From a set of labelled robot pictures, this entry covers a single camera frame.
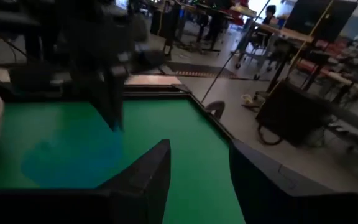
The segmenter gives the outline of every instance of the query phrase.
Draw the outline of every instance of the floor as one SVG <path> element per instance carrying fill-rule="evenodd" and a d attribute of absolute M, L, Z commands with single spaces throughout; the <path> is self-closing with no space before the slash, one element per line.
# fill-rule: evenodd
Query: floor
<path fill-rule="evenodd" d="M 172 52 L 172 60 L 174 62 L 193 63 L 198 65 L 223 66 L 229 57 L 229 53 L 233 50 L 241 34 L 234 29 L 229 30 L 223 37 L 223 44 L 218 44 L 218 48 L 222 48 L 219 55 L 210 53 L 200 55 L 189 53 L 182 49 L 174 49 Z M 193 40 L 194 37 L 184 37 L 184 41 Z M 149 46 L 153 49 L 162 49 L 163 38 L 150 35 Z M 19 37 L 15 44 L 24 49 L 23 38 Z M 16 62 L 24 62 L 19 52 L 15 52 Z M 0 41 L 0 63 L 15 62 L 14 54 L 11 49 L 2 41 Z M 236 57 L 227 63 L 226 68 L 235 72 L 239 77 L 252 78 L 255 73 L 255 63 L 251 63 L 249 67 L 242 66 L 236 70 L 234 64 Z M 170 72 L 169 68 L 163 68 L 166 72 Z M 158 70 L 149 71 L 150 73 L 159 73 Z M 263 73 L 262 78 L 270 79 L 273 72 Z M 212 84 L 212 78 L 193 78 L 178 77 L 198 98 L 202 99 Z M 297 74 L 291 74 L 291 81 L 296 85 L 301 85 L 303 77 Z M 309 178 L 339 192 L 353 191 L 358 192 L 358 159 L 357 156 L 350 156 L 345 153 L 346 144 L 335 138 L 332 134 L 326 133 L 326 145 L 321 148 L 295 148 L 286 141 L 277 146 L 265 146 L 256 136 L 257 122 L 255 121 L 255 113 L 241 106 L 241 95 L 253 95 L 255 91 L 265 90 L 269 82 L 230 80 L 220 78 L 212 87 L 210 93 L 206 97 L 204 104 L 212 101 L 223 100 L 226 103 L 226 110 L 223 113 L 221 122 L 227 129 L 239 140 L 245 142 L 250 147 L 265 153 L 271 158 L 281 162 L 285 166 L 306 175 Z M 318 85 L 313 85 L 310 92 L 316 93 L 319 89 Z M 358 113 L 358 102 L 352 107 L 352 110 Z M 267 133 L 267 139 L 275 139 L 273 134 Z"/>

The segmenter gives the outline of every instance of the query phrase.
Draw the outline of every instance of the green mat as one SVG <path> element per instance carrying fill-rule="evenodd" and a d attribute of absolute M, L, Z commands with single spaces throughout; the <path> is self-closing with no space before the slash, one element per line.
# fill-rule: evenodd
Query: green mat
<path fill-rule="evenodd" d="M 231 183 L 228 145 L 191 102 L 125 101 L 120 134 L 112 134 L 86 103 L 7 105 L 0 137 L 0 188 L 96 186 L 161 139 L 170 139 L 172 178 L 164 223 L 244 222 Z M 120 144 L 123 150 L 106 150 Z M 70 181 L 64 178 L 68 174 Z"/>

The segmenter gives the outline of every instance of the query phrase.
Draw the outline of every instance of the computer monitor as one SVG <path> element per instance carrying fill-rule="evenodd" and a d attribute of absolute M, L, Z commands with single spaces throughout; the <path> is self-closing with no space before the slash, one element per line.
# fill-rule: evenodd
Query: computer monitor
<path fill-rule="evenodd" d="M 299 0 L 288 18 L 285 27 L 309 35 L 331 0 Z M 334 42 L 351 17 L 358 3 L 334 0 L 312 36 L 319 40 Z"/>

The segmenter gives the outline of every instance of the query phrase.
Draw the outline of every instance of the blue stain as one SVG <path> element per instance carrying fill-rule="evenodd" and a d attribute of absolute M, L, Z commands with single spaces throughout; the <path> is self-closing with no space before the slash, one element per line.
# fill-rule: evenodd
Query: blue stain
<path fill-rule="evenodd" d="M 114 130 L 92 119 L 70 124 L 27 151 L 22 172 L 41 188 L 95 188 L 122 156 L 122 131 Z"/>

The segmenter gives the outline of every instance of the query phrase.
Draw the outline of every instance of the green surface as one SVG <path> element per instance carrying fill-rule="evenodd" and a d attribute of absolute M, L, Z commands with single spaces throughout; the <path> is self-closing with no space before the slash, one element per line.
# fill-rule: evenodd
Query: green surface
<path fill-rule="evenodd" d="M 172 147 L 172 175 L 164 223 L 244 222 L 231 183 L 228 145 L 191 102 L 125 101 L 124 115 L 124 149 L 114 152 L 117 158 L 114 158 L 113 166 L 98 173 L 91 184 L 97 184 L 101 178 L 114 176 L 161 139 L 169 139 Z M 0 188 L 40 187 L 43 183 L 40 184 L 39 179 L 22 172 L 25 167 L 23 161 L 34 157 L 30 152 L 42 152 L 35 156 L 39 161 L 42 161 L 42 155 L 55 156 L 61 161 L 70 160 L 68 153 L 75 154 L 75 151 L 68 149 L 68 143 L 79 146 L 92 138 L 105 138 L 106 133 L 111 134 L 105 127 L 106 124 L 96 110 L 85 103 L 7 105 L 0 137 Z M 83 138 L 74 138 L 71 133 Z M 117 139 L 108 140 L 107 146 L 119 144 Z M 98 152 L 98 149 L 89 149 L 89 153 L 94 151 Z M 81 178 L 82 174 L 73 176 Z M 78 187 L 77 182 L 72 184 L 69 187 Z"/>

